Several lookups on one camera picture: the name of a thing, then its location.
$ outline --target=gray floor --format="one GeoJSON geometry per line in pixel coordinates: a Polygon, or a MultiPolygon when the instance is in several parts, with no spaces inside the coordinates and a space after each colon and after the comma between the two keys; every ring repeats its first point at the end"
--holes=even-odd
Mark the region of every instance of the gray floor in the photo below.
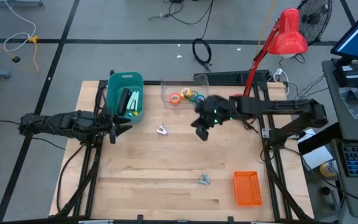
{"type": "MultiPolygon", "coordinates": [[[[272,0],[217,0],[205,39],[257,40],[269,11],[272,0]]],[[[287,7],[296,7],[297,0],[280,0],[273,12],[278,17],[287,7]]],[[[358,18],[358,0],[347,0],[349,7],[358,18]]],[[[15,7],[23,17],[37,24],[41,39],[59,39],[70,13],[73,0],[45,0],[45,6],[15,7]]],[[[185,7],[178,17],[194,21],[208,7],[209,1],[185,1],[185,7]]],[[[204,23],[186,26],[173,19],[148,21],[151,16],[165,14],[168,4],[161,0],[81,0],[69,39],[194,39],[204,29],[204,23]]],[[[335,0],[331,21],[322,40],[339,38],[350,28],[350,23],[338,0],[335,0]]],[[[0,7],[0,38],[7,38],[16,32],[31,31],[31,26],[19,20],[5,7],[0,7]]],[[[255,54],[255,45],[212,45],[211,70],[248,70],[255,54]]],[[[40,73],[34,73],[13,64],[0,50],[0,69],[9,69],[12,78],[0,79],[0,119],[18,121],[28,112],[33,112],[44,85],[57,44],[39,44],[37,56],[40,73]]],[[[290,82],[301,90],[322,75],[321,61],[333,57],[331,47],[312,46],[304,54],[306,63],[294,59],[282,62],[290,82]]],[[[22,61],[32,66],[34,46],[26,44],[15,52],[22,61]]],[[[268,55],[260,64],[261,69],[275,71],[279,56],[268,55]]],[[[84,80],[107,79],[110,69],[117,72],[138,71],[146,80],[161,78],[191,77],[194,73],[205,72],[196,63],[191,45],[181,44],[66,44],[57,65],[42,113],[54,114],[75,109],[81,82],[84,80]]],[[[326,87],[323,81],[314,87],[326,87]]],[[[336,121],[328,91],[313,95],[326,106],[330,123],[336,121]]],[[[43,135],[55,144],[65,146],[66,139],[43,135]]],[[[17,127],[0,123],[0,202],[23,142],[17,127]]],[[[63,151],[47,143],[32,141],[23,170],[13,193],[4,221],[47,217],[62,162],[63,151]]],[[[316,215],[324,213],[319,200],[312,200],[316,215]]]]}

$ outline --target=yellow cord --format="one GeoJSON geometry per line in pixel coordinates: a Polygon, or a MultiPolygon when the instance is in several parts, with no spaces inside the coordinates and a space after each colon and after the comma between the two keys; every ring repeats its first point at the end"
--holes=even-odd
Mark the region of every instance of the yellow cord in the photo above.
{"type": "Polygon", "coordinates": [[[272,14],[273,14],[273,10],[274,10],[275,5],[276,5],[276,0],[273,0],[272,6],[270,7],[270,10],[269,10],[268,15],[266,17],[264,28],[262,29],[262,31],[260,32],[260,35],[259,35],[258,46],[256,47],[255,56],[258,54],[260,40],[262,40],[262,37],[265,34],[265,31],[266,31],[266,28],[267,28],[267,24],[269,23],[270,19],[272,18],[272,14]]]}
{"type": "MultiPolygon", "coordinates": [[[[39,39],[38,36],[33,36],[33,37],[31,37],[31,38],[29,39],[29,41],[30,41],[30,42],[33,42],[33,43],[35,44],[35,52],[34,52],[34,56],[33,56],[33,58],[32,58],[32,61],[33,61],[34,65],[35,65],[35,67],[36,67],[36,69],[37,69],[37,72],[40,72],[40,70],[38,69],[37,63],[35,62],[35,57],[36,57],[36,55],[37,55],[37,40],[38,40],[38,39],[39,39]]],[[[15,56],[14,56],[12,53],[8,52],[1,44],[0,44],[0,48],[1,48],[5,53],[7,53],[12,59],[15,58],[15,56]]],[[[25,65],[25,64],[22,63],[21,65],[22,65],[23,68],[28,69],[28,70],[30,70],[30,71],[33,71],[30,67],[28,67],[28,66],[25,65]]]]}

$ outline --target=red desk lamp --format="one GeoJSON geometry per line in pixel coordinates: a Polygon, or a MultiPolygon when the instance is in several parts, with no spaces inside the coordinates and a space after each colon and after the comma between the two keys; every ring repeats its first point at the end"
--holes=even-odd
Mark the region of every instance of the red desk lamp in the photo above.
{"type": "Polygon", "coordinates": [[[299,33],[299,11],[295,8],[286,9],[281,13],[280,19],[275,21],[262,50],[255,56],[248,75],[244,96],[249,96],[251,84],[259,63],[267,53],[278,55],[295,55],[306,52],[308,43],[299,33]]]}

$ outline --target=red lamp shade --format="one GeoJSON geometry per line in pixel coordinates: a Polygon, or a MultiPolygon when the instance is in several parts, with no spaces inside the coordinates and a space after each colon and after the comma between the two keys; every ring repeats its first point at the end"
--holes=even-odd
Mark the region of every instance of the red lamp shade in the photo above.
{"type": "Polygon", "coordinates": [[[299,33],[299,20],[299,11],[295,8],[281,13],[278,34],[268,49],[270,54],[300,54],[308,50],[305,37],[299,33]]]}

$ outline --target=white label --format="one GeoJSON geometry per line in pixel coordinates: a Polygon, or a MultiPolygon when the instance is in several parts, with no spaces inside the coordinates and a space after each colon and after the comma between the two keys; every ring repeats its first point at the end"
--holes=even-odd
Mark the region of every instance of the white label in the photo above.
{"type": "Polygon", "coordinates": [[[344,72],[353,71],[352,67],[350,66],[342,66],[342,69],[344,70],[344,72]]]}
{"type": "Polygon", "coordinates": [[[358,78],[358,75],[346,75],[346,78],[358,78]]]}

